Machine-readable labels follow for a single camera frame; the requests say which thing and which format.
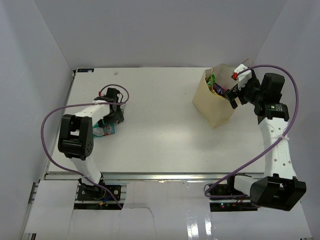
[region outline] black bracket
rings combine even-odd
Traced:
[[[99,183],[100,185],[103,185],[107,189],[111,191],[111,193],[114,195],[115,199],[118,201],[121,199],[121,185],[105,185],[104,183]],[[78,195],[77,200],[78,201],[102,201],[107,196],[109,196],[108,192],[104,191],[94,191],[91,189],[88,189],[88,185],[82,184],[79,186],[78,189]]]
[[[94,100],[102,100],[108,103],[118,103],[120,91],[116,88],[109,87],[106,90],[106,94],[103,96],[98,96]],[[110,113],[105,116],[102,120],[98,121],[98,126],[103,127],[104,124],[122,123],[125,120],[124,114],[121,110],[120,105],[110,104]]]
[[[250,200],[255,206],[290,211],[306,193],[307,186],[296,177],[266,176],[251,185]]]
[[[280,103],[282,88],[285,78],[276,73],[266,73],[260,85],[255,71],[251,70],[251,78],[244,87],[238,89],[236,84],[232,89],[228,89],[223,96],[229,100],[233,109],[238,105],[238,98],[242,105],[251,103],[254,105],[254,113],[258,118],[258,124],[264,119],[282,118],[286,122],[289,120],[287,105]]]
[[[79,136],[72,132],[79,130]],[[67,158],[86,160],[94,148],[92,118],[65,114],[61,119],[58,150]]]

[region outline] black joint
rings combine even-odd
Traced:
[[[238,93],[239,93],[238,84],[235,85],[233,88],[226,90],[223,93],[224,98],[226,98],[230,102],[231,107],[233,109],[236,109],[238,107],[238,104],[236,102],[236,98],[238,97]]]
[[[306,193],[307,186],[296,177],[266,176],[251,185],[250,200],[255,206],[290,211]]]
[[[100,119],[97,123],[98,123],[99,128],[104,127],[104,121],[102,119]]]
[[[58,150],[67,158],[86,160],[94,148],[92,118],[65,114],[61,119]]]

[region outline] red part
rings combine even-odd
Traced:
[[[237,72],[233,73],[232,76],[231,76],[231,78],[232,78],[233,80],[237,80],[237,79],[238,79],[238,73],[237,73]]]

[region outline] white wall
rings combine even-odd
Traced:
[[[64,104],[72,71],[33,0],[0,0],[0,239],[20,237],[45,163],[40,125]],[[52,142],[59,118],[48,122]]]
[[[268,35],[255,64],[276,64],[294,76],[300,96],[299,112],[289,133],[290,154],[298,179],[307,184],[303,210],[314,239],[320,239],[320,1],[289,0]],[[294,107],[288,79],[283,103]]]
[[[35,0],[72,69],[212,67],[257,56],[286,0]]]

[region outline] brown paper bag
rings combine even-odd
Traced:
[[[202,113],[205,119],[208,120],[212,128],[216,128],[226,123],[235,110],[231,107],[230,102],[227,99],[215,95],[210,91],[206,83],[206,77],[214,74],[215,82],[218,85],[226,89],[231,89],[236,85],[236,82],[231,78],[235,69],[235,67],[226,64],[220,64],[207,69],[204,71],[193,97],[193,104]]]

